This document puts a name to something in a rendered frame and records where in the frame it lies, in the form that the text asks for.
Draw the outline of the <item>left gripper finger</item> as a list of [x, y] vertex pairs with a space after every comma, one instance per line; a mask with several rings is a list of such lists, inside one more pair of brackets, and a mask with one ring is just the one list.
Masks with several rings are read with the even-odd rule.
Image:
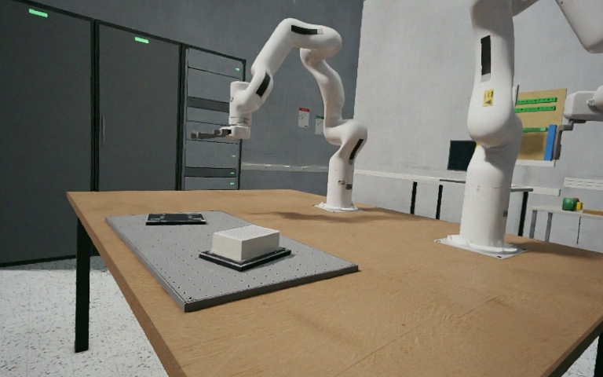
[[571, 131], [573, 130], [574, 124], [581, 124], [581, 123], [585, 123], [586, 120], [580, 120], [580, 119], [570, 119], [568, 124], [569, 125], [560, 125], [557, 128], [557, 135], [556, 135], [556, 141], [555, 141], [555, 145], [554, 145], [554, 150], [553, 150], [553, 155], [552, 155], [552, 159], [555, 160], [559, 160], [560, 156], [561, 156], [561, 135], [562, 132], [564, 130], [566, 131]]

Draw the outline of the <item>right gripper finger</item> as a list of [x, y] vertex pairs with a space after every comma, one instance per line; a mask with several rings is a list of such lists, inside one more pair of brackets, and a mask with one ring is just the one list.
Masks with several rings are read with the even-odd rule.
[[[213, 134], [220, 134], [220, 130], [213, 130]], [[201, 138], [197, 138], [197, 134], [190, 134], [190, 138], [201, 139]]]
[[197, 133], [197, 138], [210, 139], [210, 137], [225, 137], [229, 135], [229, 129], [220, 129], [220, 134]]

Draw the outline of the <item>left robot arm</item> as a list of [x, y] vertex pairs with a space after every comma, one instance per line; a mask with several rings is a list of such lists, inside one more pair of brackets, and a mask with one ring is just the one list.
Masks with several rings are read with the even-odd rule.
[[[475, 81], [467, 129], [477, 147], [466, 175], [460, 234], [447, 237], [457, 247], [517, 253], [514, 245], [504, 242], [513, 170], [523, 137], [522, 121], [513, 108], [513, 17], [537, 1], [469, 0]], [[555, 1], [583, 48], [603, 53], [603, 0]]]

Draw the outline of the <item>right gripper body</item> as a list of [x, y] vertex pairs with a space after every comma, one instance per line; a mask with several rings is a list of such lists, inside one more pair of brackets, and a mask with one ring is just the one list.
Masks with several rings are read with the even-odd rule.
[[250, 127], [247, 126], [230, 126], [221, 129], [229, 129], [229, 135], [223, 138], [231, 139], [250, 139]]

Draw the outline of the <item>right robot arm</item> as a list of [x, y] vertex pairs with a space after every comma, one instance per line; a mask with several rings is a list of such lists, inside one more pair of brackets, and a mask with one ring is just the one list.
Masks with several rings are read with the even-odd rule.
[[367, 141], [367, 126], [359, 119], [343, 119], [345, 94], [342, 81], [325, 59], [342, 48], [342, 38], [335, 30], [286, 19], [267, 41], [252, 65], [253, 79], [232, 82], [229, 124], [251, 126], [252, 112], [258, 110], [273, 87], [272, 77], [292, 47], [300, 48], [301, 61], [314, 76], [323, 97], [323, 133], [333, 145], [341, 145], [329, 163], [327, 203], [320, 208], [336, 211], [356, 211], [352, 206], [353, 174], [357, 155]]

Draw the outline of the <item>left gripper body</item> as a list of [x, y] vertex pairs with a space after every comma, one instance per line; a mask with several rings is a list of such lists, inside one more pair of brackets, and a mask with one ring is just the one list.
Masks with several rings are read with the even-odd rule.
[[567, 119], [603, 122], [603, 111], [594, 102], [596, 91], [579, 91], [566, 97], [563, 116]]

